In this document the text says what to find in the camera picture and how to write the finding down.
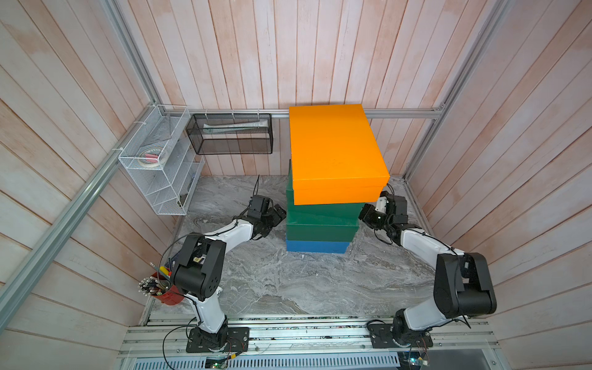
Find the large green shoebox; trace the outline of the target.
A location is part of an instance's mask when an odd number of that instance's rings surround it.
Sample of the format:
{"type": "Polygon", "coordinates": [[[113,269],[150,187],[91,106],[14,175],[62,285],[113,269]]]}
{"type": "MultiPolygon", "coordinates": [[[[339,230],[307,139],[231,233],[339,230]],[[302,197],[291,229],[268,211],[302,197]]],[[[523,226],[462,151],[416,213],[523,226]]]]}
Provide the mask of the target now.
{"type": "Polygon", "coordinates": [[[289,162],[286,186],[289,224],[356,225],[364,206],[363,203],[296,205],[294,196],[292,166],[289,162]]]}

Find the blue shoebox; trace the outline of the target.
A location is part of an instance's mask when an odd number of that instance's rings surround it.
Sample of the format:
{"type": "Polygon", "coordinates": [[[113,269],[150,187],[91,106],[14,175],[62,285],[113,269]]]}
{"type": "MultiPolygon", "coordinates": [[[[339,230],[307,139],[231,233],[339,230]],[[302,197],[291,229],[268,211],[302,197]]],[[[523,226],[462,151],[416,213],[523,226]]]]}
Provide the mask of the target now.
{"type": "Polygon", "coordinates": [[[287,240],[287,251],[298,253],[345,254],[347,241],[287,240]]]}

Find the small green shoebox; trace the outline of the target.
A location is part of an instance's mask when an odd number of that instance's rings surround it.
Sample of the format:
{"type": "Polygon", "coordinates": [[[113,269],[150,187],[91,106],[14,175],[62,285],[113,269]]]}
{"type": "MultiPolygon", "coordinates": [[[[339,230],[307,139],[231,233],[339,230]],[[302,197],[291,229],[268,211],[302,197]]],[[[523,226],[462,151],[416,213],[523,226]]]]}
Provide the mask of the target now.
{"type": "Polygon", "coordinates": [[[359,229],[359,222],[341,219],[290,220],[286,237],[289,241],[350,242],[359,229]]]}

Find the orange shoebox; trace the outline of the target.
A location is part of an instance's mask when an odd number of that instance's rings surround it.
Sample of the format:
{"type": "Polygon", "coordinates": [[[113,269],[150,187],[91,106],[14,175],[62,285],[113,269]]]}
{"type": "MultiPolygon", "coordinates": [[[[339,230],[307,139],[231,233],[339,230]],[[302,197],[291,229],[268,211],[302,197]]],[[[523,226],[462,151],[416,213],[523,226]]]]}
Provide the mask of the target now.
{"type": "Polygon", "coordinates": [[[289,109],[294,204],[365,204],[390,174],[360,104],[289,109]]]}

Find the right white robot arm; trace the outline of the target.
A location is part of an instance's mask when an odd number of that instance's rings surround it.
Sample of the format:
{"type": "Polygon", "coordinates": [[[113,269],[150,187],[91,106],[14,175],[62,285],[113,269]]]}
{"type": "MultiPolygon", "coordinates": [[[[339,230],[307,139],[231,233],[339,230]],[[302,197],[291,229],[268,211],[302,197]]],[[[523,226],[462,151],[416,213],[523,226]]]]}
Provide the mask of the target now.
{"type": "Polygon", "coordinates": [[[373,231],[383,231],[388,245],[404,248],[435,270],[433,297],[393,318],[393,341],[402,347],[415,344],[431,329],[497,309],[487,259],[447,245],[411,224],[405,197],[383,191],[375,204],[363,206],[359,220],[373,231]]]}

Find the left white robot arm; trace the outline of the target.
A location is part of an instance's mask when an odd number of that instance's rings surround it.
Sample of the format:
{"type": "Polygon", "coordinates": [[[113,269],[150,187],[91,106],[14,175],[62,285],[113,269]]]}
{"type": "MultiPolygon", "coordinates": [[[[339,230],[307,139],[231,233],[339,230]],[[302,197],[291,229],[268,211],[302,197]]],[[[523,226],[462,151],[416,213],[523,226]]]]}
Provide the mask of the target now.
{"type": "Polygon", "coordinates": [[[199,351],[222,350],[228,338],[228,318],[217,297],[225,254],[238,245],[267,237],[287,217],[287,211],[269,197],[254,195],[231,223],[208,234],[190,233],[172,266],[170,282],[190,300],[197,318],[189,346],[199,351]]]}

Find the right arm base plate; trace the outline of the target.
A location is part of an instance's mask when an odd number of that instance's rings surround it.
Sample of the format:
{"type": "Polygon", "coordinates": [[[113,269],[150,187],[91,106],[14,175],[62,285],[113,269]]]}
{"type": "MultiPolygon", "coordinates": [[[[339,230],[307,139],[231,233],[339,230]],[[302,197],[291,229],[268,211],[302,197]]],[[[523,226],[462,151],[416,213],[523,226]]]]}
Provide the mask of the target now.
{"type": "Polygon", "coordinates": [[[397,318],[392,324],[382,320],[371,320],[365,325],[373,348],[432,348],[429,331],[413,331],[397,318]]]}

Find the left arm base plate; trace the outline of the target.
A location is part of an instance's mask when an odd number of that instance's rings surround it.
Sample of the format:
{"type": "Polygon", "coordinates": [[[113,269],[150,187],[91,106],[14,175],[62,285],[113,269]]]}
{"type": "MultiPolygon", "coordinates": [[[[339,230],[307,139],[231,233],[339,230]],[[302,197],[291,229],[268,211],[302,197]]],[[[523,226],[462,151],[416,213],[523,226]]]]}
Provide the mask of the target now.
{"type": "Polygon", "coordinates": [[[250,328],[222,327],[216,333],[208,333],[200,328],[190,331],[186,346],[187,353],[201,354],[237,354],[246,352],[249,346],[250,328]]]}

